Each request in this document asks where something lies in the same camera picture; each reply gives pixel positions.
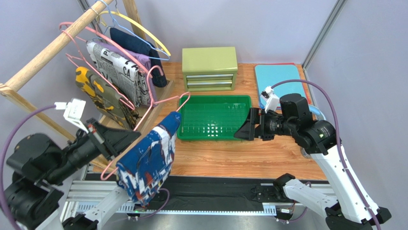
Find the pink wire hanger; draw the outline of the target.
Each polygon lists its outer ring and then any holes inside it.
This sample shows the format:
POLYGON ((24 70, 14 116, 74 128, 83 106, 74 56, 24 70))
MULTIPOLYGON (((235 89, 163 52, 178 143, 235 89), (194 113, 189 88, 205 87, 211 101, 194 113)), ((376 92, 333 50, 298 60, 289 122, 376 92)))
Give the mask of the pink wire hanger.
MULTIPOLYGON (((148 79, 151 79, 151 78, 152 78, 151 72, 152 72, 154 69, 158 69, 158 70, 160 71, 160 74, 163 75, 163 70, 162 70, 162 68, 159 67, 158 65, 155 65, 155 66, 153 66, 153 67, 148 71, 147 76, 146 76, 146 81, 148 81, 148 79)), ((147 114, 148 114, 148 113, 151 111, 151 109, 153 108, 153 105, 157 105, 157 104, 160 104, 160 103, 164 103, 164 102, 167 102, 167 101, 170 101, 170 100, 173 100, 173 99, 181 99, 183 96, 187 95, 188 97, 187 97, 186 101, 185 101, 182 105, 180 105, 180 107, 176 110, 176 111, 178 112, 178 111, 189 101, 189 99, 190 99, 190 97, 191 97, 191 92, 185 92, 185 93, 183 93, 183 94, 181 94, 181 95, 179 95, 179 96, 174 96, 174 97, 171 97, 171 98, 168 98, 168 99, 165 99, 165 100, 161 100, 161 101, 155 101, 154 98, 153 98, 153 94, 152 94, 152 90, 151 90, 150 85, 148 84, 147 86, 148 86, 148 93, 149 93, 149 97, 150 97, 150 106, 149 106, 149 108, 147 109, 147 111, 145 112, 145 114, 142 116, 142 118, 140 119, 140 121, 138 122, 138 124, 135 126, 135 128, 133 129, 133 131, 137 131, 137 130, 138 130, 138 127, 140 126, 140 124, 142 123, 142 121, 145 120, 147 114)), ((112 163, 113 163, 113 160, 110 161, 109 164, 108 164, 108 165, 104 168, 104 170, 102 171, 101 176, 100 176, 100 179, 101 179, 102 181, 106 181, 110 176, 112 176, 112 175, 113 175, 114 173, 116 173, 116 171, 118 170, 118 168, 116 167, 116 168, 115 168, 113 171, 111 171, 106 177, 104 176, 104 174, 105 174, 105 173, 107 172, 107 170, 110 168, 110 166, 112 165, 112 163)))

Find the blue white patterned trousers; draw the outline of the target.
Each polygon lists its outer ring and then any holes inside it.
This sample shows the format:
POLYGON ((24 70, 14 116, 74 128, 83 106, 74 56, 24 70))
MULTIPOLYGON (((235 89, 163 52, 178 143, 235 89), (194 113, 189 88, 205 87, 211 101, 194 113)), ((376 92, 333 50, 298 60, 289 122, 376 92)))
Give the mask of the blue white patterned trousers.
POLYGON ((116 163, 118 186, 133 202, 147 206, 170 175, 181 113, 169 113, 116 163))

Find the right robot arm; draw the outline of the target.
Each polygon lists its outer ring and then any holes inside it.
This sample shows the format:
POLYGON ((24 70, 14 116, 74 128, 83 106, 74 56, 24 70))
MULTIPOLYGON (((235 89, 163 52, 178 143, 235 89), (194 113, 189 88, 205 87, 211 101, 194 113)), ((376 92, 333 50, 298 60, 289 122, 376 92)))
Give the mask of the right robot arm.
POLYGON ((281 113, 251 108, 234 137, 248 141, 292 137, 321 168, 335 195, 330 197, 286 173, 273 181, 276 199, 300 202, 322 216, 331 230, 370 230, 390 220, 390 211, 378 206, 356 178, 335 127, 315 120, 307 99, 298 93, 287 94, 279 102, 281 113))

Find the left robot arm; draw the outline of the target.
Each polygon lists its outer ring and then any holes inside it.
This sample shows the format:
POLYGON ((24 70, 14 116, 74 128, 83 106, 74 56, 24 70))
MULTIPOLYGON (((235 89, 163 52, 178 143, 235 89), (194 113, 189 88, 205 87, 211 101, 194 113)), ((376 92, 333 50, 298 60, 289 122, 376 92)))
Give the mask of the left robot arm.
POLYGON ((64 193, 56 186, 100 155, 118 156, 141 136, 139 131, 107 127, 93 118, 86 126, 90 132, 79 129, 76 139, 63 149, 44 133, 28 135, 15 146, 6 160, 14 170, 12 183, 4 190, 12 220, 34 230, 58 210, 64 193))

